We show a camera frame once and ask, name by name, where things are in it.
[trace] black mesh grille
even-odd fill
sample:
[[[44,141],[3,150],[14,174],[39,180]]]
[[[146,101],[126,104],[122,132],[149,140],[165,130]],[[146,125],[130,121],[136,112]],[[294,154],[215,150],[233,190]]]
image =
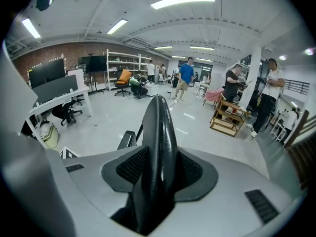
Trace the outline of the black mesh grille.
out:
[[[278,212],[260,190],[245,192],[253,208],[264,224],[274,219]]]
[[[145,161],[146,148],[128,158],[117,166],[117,174],[135,185],[142,175]]]
[[[79,170],[79,169],[82,169],[84,168],[84,166],[82,166],[81,164],[76,164],[76,165],[72,165],[72,166],[68,166],[66,167],[66,170],[69,172],[73,172],[73,171],[76,171],[76,170]]]
[[[178,153],[176,165],[176,191],[184,189],[201,178],[203,169],[182,153]]]

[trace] man in blue shirt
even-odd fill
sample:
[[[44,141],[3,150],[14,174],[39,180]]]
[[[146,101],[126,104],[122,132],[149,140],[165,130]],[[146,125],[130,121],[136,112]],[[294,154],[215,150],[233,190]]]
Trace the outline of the man in blue shirt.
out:
[[[194,62],[194,59],[192,57],[188,58],[188,62],[186,64],[183,64],[180,68],[179,72],[179,81],[176,89],[175,95],[172,97],[172,99],[175,99],[179,93],[179,90],[182,89],[180,100],[183,101],[183,94],[184,91],[188,89],[189,83],[192,81],[192,78],[194,76],[193,73],[193,67],[191,66]]]

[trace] orange cushion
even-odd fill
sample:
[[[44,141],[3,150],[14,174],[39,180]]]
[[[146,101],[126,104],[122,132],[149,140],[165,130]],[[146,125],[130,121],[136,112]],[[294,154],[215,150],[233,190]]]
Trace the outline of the orange cushion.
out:
[[[122,72],[122,74],[120,75],[119,80],[117,81],[117,83],[118,83],[119,81],[123,81],[123,82],[125,82],[125,83],[128,83],[129,78],[130,78],[131,76],[132,76],[132,72],[127,71],[126,69],[123,69],[123,72]]]

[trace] khaki shorts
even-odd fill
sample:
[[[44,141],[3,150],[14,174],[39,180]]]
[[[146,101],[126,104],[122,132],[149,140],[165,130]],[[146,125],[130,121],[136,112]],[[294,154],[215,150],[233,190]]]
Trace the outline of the khaki shorts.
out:
[[[181,82],[178,82],[177,89],[187,90],[188,86],[189,85],[185,81],[182,80]]]

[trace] man in black shirt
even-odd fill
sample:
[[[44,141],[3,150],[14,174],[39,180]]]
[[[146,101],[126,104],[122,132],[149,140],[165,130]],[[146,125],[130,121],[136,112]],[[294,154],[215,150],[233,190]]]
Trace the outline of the man in black shirt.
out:
[[[241,75],[241,65],[236,64],[232,70],[227,71],[226,79],[225,79],[225,90],[223,96],[226,98],[226,101],[233,102],[234,98],[237,96],[238,87],[240,87],[240,82],[238,80],[238,76]],[[227,110],[228,106],[222,106],[222,110]]]

